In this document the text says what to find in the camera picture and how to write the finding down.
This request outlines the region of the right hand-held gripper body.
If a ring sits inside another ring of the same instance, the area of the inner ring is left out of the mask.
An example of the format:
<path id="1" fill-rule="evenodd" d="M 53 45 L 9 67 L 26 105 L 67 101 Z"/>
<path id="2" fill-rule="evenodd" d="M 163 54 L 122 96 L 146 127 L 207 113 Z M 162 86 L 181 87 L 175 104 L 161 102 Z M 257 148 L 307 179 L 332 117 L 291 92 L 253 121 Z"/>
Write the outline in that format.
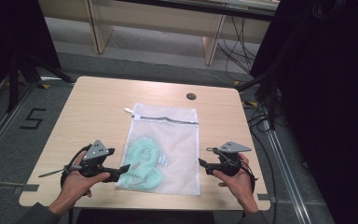
<path id="1" fill-rule="evenodd" d="M 208 151 L 218 156 L 220 172 L 234 176 L 241 168 L 240 152 L 251 151 L 249 147 L 227 141 L 221 147 L 209 147 Z"/>

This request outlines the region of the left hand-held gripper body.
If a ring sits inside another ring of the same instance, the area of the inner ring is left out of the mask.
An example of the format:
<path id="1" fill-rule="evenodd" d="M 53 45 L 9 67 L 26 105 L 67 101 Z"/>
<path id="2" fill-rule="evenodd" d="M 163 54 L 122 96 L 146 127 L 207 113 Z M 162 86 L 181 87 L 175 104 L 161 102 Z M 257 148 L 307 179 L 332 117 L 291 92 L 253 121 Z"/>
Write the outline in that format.
<path id="1" fill-rule="evenodd" d="M 113 148 L 106 148 L 100 140 L 96 140 L 80 162 L 80 173 L 85 177 L 93 177 L 100 173 L 112 173 L 113 170 L 105 168 L 103 162 L 114 153 Z"/>

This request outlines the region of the white mesh laundry bag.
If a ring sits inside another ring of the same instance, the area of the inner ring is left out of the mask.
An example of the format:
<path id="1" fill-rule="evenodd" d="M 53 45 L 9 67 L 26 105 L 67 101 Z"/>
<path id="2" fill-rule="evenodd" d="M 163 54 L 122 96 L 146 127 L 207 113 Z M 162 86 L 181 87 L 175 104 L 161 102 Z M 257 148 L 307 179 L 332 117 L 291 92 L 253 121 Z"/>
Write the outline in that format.
<path id="1" fill-rule="evenodd" d="M 145 192 L 199 196 L 200 128 L 197 111 L 193 108 L 135 104 L 131 110 L 131 126 L 121 163 L 128 145 L 144 136 L 158 143 L 162 154 L 158 168 L 163 176 L 157 188 Z"/>

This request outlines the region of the person's right hand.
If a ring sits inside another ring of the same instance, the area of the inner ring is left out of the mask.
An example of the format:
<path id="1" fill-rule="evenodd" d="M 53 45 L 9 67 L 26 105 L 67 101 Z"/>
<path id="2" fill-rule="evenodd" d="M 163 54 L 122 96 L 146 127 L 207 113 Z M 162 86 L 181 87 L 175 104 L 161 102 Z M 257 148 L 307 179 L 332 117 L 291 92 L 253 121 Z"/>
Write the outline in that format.
<path id="1" fill-rule="evenodd" d="M 221 180 L 219 187 L 228 187 L 246 213 L 258 210 L 252 192 L 251 178 L 245 171 L 240 169 L 234 176 L 228 176 L 214 170 L 213 175 Z"/>

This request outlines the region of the person's left hand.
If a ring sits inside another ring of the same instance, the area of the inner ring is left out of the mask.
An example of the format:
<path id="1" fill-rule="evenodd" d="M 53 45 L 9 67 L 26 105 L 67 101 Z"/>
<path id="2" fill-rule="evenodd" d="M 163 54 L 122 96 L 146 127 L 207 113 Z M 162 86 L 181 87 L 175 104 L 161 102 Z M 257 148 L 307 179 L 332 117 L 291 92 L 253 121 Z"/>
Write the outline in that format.
<path id="1" fill-rule="evenodd" d="M 72 207 L 81 197 L 92 197 L 91 188 L 103 182 L 110 176 L 109 173 L 100 173 L 96 176 L 85 177 L 78 171 L 72 171 L 65 179 L 58 200 L 62 205 Z"/>

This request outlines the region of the mint green garment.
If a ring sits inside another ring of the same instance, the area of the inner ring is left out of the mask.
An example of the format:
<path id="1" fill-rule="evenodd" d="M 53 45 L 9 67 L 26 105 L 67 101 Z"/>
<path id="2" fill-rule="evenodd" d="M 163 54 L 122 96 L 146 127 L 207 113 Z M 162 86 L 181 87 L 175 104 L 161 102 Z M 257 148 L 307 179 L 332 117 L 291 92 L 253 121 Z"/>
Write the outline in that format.
<path id="1" fill-rule="evenodd" d="M 130 168 L 119 178 L 117 185 L 124 189 L 154 190 L 163 180 L 158 168 L 161 156 L 158 143 L 154 139 L 144 136 L 132 141 L 126 149 L 122 162 L 128 164 Z"/>

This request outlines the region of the grey tape strip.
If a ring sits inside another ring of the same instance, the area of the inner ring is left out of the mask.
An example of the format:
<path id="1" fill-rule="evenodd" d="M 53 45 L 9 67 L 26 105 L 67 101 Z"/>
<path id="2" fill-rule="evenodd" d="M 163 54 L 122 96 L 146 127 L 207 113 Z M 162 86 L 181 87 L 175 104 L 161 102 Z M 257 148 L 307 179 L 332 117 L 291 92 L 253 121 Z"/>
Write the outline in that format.
<path id="1" fill-rule="evenodd" d="M 25 184 L 15 186 L 13 189 L 14 195 L 21 195 L 23 192 L 35 192 L 38 191 L 39 186 L 37 184 Z"/>
<path id="2" fill-rule="evenodd" d="M 270 203 L 276 203 L 275 196 L 270 196 L 268 194 L 258 194 L 257 193 L 257 199 L 259 201 L 269 201 Z"/>

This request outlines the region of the black metal stand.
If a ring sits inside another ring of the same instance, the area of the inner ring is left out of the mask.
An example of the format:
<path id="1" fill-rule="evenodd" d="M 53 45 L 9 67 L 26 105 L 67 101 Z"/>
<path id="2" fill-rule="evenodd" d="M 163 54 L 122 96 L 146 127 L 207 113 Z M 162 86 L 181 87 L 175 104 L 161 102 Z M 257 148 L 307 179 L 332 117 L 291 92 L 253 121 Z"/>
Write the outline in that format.
<path id="1" fill-rule="evenodd" d="M 27 82 L 36 83 L 41 77 L 36 72 L 36 67 L 41 66 L 49 71 L 55 77 L 67 83 L 74 83 L 75 80 L 67 76 L 59 68 L 56 68 L 40 57 L 24 50 L 15 51 L 9 59 L 9 100 L 7 112 L 14 110 L 19 103 L 19 75 L 18 72 L 25 77 Z"/>
<path id="2" fill-rule="evenodd" d="M 266 72 L 260 77 L 256 77 L 253 80 L 240 85 L 236 88 L 238 92 L 245 91 L 254 85 L 258 84 L 259 88 L 255 93 L 255 98 L 258 102 L 264 103 L 268 106 L 268 111 L 266 112 L 270 129 L 275 129 L 274 119 L 275 119 L 275 109 L 277 104 L 277 83 L 276 83 L 276 72 Z"/>

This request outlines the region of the black curtain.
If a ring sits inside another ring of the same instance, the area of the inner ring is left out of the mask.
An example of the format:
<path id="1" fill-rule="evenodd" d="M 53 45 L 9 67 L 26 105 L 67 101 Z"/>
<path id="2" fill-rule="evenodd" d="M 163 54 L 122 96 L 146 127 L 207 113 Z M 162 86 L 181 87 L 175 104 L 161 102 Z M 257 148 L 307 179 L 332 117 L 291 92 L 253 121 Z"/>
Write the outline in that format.
<path id="1" fill-rule="evenodd" d="M 285 115 L 336 224 L 358 224 L 358 0 L 281 0 L 253 77 Z"/>
<path id="2" fill-rule="evenodd" d="M 38 0 L 0 0 L 0 83 L 9 59 L 20 51 L 61 67 Z"/>

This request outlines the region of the aluminium floor rail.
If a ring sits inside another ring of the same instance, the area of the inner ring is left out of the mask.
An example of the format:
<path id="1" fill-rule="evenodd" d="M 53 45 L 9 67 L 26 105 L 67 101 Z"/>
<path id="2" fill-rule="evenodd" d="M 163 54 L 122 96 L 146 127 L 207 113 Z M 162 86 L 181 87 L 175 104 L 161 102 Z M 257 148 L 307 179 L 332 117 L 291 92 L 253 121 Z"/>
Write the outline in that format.
<path id="1" fill-rule="evenodd" d="M 276 131 L 271 128 L 267 120 L 263 122 L 263 125 L 267 131 L 268 140 L 271 144 L 275 159 L 282 173 L 282 179 L 284 181 L 292 205 L 296 212 L 298 222 L 300 224 L 312 224 L 309 210 L 303 201 L 301 193 L 299 192 L 287 159 L 285 158 L 285 155 L 283 153 L 281 142 L 278 139 L 278 135 L 276 134 Z"/>
<path id="2" fill-rule="evenodd" d="M 9 130 L 16 117 L 20 114 L 20 111 L 24 106 L 24 102 L 34 91 L 35 88 L 35 83 L 27 84 L 25 88 L 21 91 L 17 104 L 9 112 L 6 112 L 6 114 L 0 120 L 0 142 L 5 136 L 6 132 Z"/>

